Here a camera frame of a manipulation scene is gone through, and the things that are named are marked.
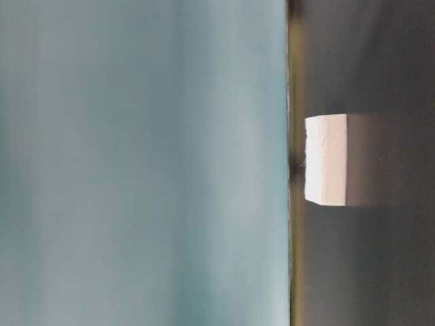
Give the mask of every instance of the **foam block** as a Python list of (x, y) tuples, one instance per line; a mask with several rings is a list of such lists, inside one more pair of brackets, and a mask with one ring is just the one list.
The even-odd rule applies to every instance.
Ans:
[(305, 199), (320, 205), (346, 205), (347, 115), (305, 119)]

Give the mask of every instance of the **light blue wall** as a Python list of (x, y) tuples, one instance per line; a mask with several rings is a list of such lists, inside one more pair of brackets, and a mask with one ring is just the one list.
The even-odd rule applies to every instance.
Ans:
[(0, 0), (0, 325), (287, 325), (284, 18)]

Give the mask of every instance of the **styrofoam piece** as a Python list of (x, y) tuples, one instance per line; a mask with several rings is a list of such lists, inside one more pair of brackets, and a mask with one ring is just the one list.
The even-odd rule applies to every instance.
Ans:
[(305, 119), (305, 199), (320, 205), (346, 205), (347, 115)]

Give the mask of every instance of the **gray surface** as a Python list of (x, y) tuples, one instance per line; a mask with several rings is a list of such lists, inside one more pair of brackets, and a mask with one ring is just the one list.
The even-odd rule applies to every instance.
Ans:
[(307, 325), (433, 325), (435, 2), (305, 8), (307, 115), (349, 113), (349, 206), (306, 203)]
[(0, 324), (287, 325), (283, 1), (0, 1)]

